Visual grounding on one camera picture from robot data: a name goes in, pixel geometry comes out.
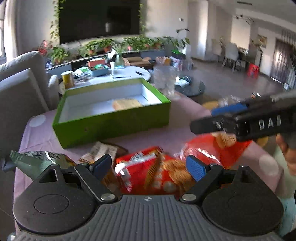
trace ceiling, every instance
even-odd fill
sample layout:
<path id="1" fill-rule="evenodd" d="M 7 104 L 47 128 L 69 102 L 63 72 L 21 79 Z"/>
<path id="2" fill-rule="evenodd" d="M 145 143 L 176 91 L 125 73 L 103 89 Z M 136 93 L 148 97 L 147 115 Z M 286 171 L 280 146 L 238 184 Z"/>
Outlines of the ceiling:
<path id="1" fill-rule="evenodd" d="M 236 9 L 261 12 L 296 24 L 296 4 L 292 0 L 210 0 L 235 15 Z M 238 4 L 237 1 L 252 3 Z"/>

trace open box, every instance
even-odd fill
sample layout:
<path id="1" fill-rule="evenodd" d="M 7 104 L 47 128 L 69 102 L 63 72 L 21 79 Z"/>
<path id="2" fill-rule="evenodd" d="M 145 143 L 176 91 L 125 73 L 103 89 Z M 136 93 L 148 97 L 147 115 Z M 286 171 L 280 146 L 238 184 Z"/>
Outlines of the open box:
<path id="1" fill-rule="evenodd" d="M 141 107 L 115 111 L 115 99 L 133 98 Z M 170 101 L 144 79 L 120 80 L 67 90 L 52 127 L 63 148 L 163 127 Z"/>

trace pink tablecloth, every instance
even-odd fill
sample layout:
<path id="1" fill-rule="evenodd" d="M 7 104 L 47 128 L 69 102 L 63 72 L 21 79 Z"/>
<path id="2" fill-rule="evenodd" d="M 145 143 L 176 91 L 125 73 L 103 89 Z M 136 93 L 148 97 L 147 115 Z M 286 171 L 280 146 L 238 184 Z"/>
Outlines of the pink tablecloth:
<path id="1" fill-rule="evenodd" d="M 20 152 L 49 151 L 63 153 L 72 160 L 77 161 L 90 150 L 93 143 L 72 149 L 62 149 L 52 128 L 55 113 L 55 110 L 49 111 L 29 120 L 22 138 Z M 130 153 L 156 145 L 160 146 L 165 152 L 177 153 L 184 146 L 185 142 L 195 137 L 189 129 L 190 121 L 207 115 L 210 115 L 210 111 L 193 100 L 180 96 L 179 99 L 172 101 L 170 122 L 167 127 L 117 137 L 108 141 L 127 148 Z M 249 145 L 235 167 L 239 165 L 250 166 L 270 189 L 275 191 L 282 168 L 278 166 L 275 159 L 256 143 L 253 142 Z M 14 199 L 31 182 L 32 180 L 29 177 L 17 169 L 15 173 Z"/>

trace ribbed gray surface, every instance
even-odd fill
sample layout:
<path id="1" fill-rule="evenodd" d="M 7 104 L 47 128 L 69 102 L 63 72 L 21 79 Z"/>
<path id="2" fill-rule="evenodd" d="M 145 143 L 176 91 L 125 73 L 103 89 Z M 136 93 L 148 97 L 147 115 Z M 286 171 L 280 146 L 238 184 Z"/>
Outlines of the ribbed gray surface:
<path id="1" fill-rule="evenodd" d="M 174 196 L 151 197 L 124 195 L 115 204 L 102 205 L 87 224 L 71 233 L 41 237 L 22 232 L 16 241 L 281 240 L 275 233 L 260 237 L 224 233 L 205 221 L 196 206 L 180 203 Z"/>

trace white curtain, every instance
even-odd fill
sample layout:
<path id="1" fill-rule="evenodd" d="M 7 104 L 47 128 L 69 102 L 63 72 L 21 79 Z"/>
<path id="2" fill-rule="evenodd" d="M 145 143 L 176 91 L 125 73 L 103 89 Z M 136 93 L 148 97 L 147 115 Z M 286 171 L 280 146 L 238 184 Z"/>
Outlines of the white curtain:
<path id="1" fill-rule="evenodd" d="M 4 47 L 7 61 L 12 60 L 19 55 L 17 48 L 17 2 L 18 0 L 6 0 Z"/>

